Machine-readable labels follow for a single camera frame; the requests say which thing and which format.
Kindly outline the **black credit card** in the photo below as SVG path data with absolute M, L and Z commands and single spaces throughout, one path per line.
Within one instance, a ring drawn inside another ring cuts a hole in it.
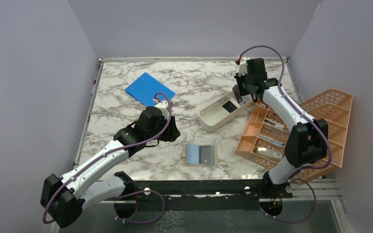
M 212 145 L 199 146 L 199 164 L 200 165 L 214 165 L 215 152 Z
M 242 96 L 240 95 L 239 87 L 236 84 L 233 86 L 232 91 L 234 93 L 234 99 L 238 104 L 240 104 L 242 102 Z

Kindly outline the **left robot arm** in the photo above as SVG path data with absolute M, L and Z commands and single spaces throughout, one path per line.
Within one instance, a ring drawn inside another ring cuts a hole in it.
M 133 194 L 133 180 L 118 172 L 111 178 L 99 179 L 114 166 L 144 149 L 148 142 L 173 142 L 180 132 L 171 103 L 164 100 L 143 110 L 139 119 L 120 129 L 103 149 L 82 165 L 61 175 L 49 175 L 42 188 L 40 204 L 42 221 L 56 222 L 60 228 L 76 221 L 82 212 L 99 202 L 117 197 L 128 199 Z

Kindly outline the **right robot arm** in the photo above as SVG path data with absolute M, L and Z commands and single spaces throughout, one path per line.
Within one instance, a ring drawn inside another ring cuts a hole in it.
M 328 124 L 324 119 L 315 119 L 305 112 L 284 90 L 281 80 L 268 78 L 262 58 L 236 60 L 238 71 L 234 78 L 233 92 L 238 101 L 251 95 L 271 107 L 289 129 L 285 144 L 285 157 L 264 175 L 261 192 L 268 198 L 280 192 L 286 183 L 304 167 L 327 156 Z

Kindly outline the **white oblong tray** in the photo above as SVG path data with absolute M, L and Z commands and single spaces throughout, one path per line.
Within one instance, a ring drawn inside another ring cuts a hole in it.
M 227 101 L 231 101 L 237 107 L 234 112 L 229 113 L 222 107 Z M 199 123 L 206 132 L 213 132 L 254 104 L 255 102 L 250 95 L 243 96 L 242 102 L 238 104 L 234 99 L 234 93 L 231 91 L 201 109 L 199 111 Z

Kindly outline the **beige card holder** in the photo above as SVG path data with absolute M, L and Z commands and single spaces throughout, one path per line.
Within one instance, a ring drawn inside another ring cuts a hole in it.
M 181 158 L 183 166 L 217 166 L 217 146 L 183 144 Z

